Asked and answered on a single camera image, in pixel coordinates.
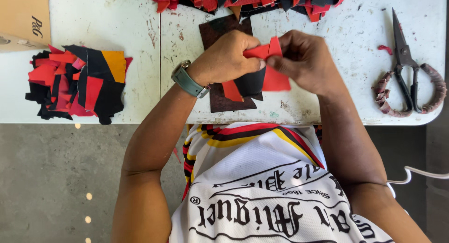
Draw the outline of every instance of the white shirt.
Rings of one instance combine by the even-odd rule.
[[[169,242],[389,243],[351,214],[312,126],[194,125]]]

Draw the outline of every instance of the wrapped scissor handle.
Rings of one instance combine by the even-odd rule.
[[[422,64],[420,66],[424,72],[426,72],[427,75],[431,78],[431,81],[435,85],[435,95],[433,96],[432,100],[430,100],[430,103],[423,105],[422,112],[420,114],[428,114],[432,111],[434,111],[436,108],[440,106],[440,104],[443,102],[444,98],[446,97],[446,83],[441,74],[439,74],[434,68],[432,68],[429,64]],[[388,114],[394,117],[398,118],[405,118],[410,116],[413,112],[413,107],[410,107],[410,105],[407,104],[407,109],[404,111],[397,111],[390,107],[386,99],[388,98],[388,94],[390,90],[385,89],[388,82],[390,81],[390,78],[392,75],[394,75],[395,72],[389,71],[387,72],[382,79],[380,79],[377,83],[377,86],[374,90],[376,93],[376,102],[380,106],[380,111],[384,114]],[[413,96],[416,98],[416,89],[412,92]]]

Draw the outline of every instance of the wristwatch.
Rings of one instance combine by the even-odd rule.
[[[205,87],[196,83],[188,73],[186,69],[192,64],[190,60],[185,60],[178,64],[178,66],[171,73],[171,79],[174,80],[185,92],[191,94],[196,98],[203,98],[209,91],[210,86]]]

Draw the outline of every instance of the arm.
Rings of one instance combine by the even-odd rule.
[[[187,72],[200,85],[255,72],[265,63],[256,58],[246,59],[242,52],[259,44],[256,38],[244,33],[228,33],[188,67]],[[123,160],[112,242],[167,242],[171,222],[160,183],[161,170],[196,100],[174,85],[132,136]]]
[[[317,94],[323,125],[322,148],[352,211],[383,229],[397,243],[430,242],[386,187],[379,152],[360,120],[349,91],[321,37],[290,31],[279,38],[284,58],[267,64]]]

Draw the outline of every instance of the white cable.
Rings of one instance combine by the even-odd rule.
[[[393,197],[396,198],[396,193],[394,192],[394,189],[391,187],[391,183],[393,184],[407,184],[412,180],[412,173],[411,171],[426,176],[426,177],[432,177],[432,178],[437,178],[437,179],[449,179],[449,173],[447,174],[434,174],[434,173],[429,173],[426,171],[422,171],[416,168],[412,168],[410,166],[405,166],[404,169],[406,170],[407,173],[407,179],[402,180],[402,181],[396,181],[396,180],[389,180],[387,181],[387,186],[390,188],[391,193],[393,194]]]

